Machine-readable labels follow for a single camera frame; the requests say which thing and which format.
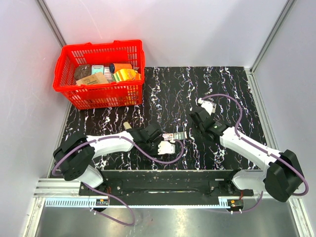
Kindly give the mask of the pale green stapler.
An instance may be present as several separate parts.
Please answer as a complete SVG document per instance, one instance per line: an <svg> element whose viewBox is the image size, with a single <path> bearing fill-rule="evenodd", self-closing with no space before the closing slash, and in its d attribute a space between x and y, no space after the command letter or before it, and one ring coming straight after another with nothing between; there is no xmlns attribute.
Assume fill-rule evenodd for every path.
<svg viewBox="0 0 316 237"><path fill-rule="evenodd" d="M132 128L131 125L128 122L124 122L123 126L124 126L125 130L128 130L128 129Z"/></svg>

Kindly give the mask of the staple box red white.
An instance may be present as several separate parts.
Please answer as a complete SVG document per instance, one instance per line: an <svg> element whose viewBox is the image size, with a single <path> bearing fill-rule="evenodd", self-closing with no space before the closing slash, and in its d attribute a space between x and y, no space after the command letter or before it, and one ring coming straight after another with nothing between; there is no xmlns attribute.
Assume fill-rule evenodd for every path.
<svg viewBox="0 0 316 237"><path fill-rule="evenodd" d="M187 134L185 131L183 132L176 132L176 133L165 133L162 135L163 139L165 141L171 141L171 140L186 140Z"/></svg>

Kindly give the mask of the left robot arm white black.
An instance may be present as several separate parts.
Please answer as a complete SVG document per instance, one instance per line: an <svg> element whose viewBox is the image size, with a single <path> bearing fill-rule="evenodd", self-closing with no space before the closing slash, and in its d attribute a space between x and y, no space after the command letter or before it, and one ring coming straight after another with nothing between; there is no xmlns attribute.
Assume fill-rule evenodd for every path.
<svg viewBox="0 0 316 237"><path fill-rule="evenodd" d="M158 145L162 140L162 130L157 124L144 128L128 128L105 136L88 136L76 132L53 152L53 157L64 180L77 179L90 186L90 190L96 195L102 195L106 192L107 183L101 172L90 165L94 158L129 152L137 146L146 154L157 156Z"/></svg>

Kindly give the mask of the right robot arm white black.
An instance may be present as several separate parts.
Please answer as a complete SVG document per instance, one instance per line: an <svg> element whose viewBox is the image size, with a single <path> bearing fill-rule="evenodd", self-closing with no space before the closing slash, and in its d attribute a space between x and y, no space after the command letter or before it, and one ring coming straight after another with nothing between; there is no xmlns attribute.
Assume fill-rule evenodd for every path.
<svg viewBox="0 0 316 237"><path fill-rule="evenodd" d="M295 195L304 174L296 154L291 150L280 152L243 135L236 134L228 123L215 121L213 114L199 107L190 113L198 130L208 141L230 149L254 163L259 170L240 170L225 182L225 191L235 196L241 190L267 192L280 202Z"/></svg>

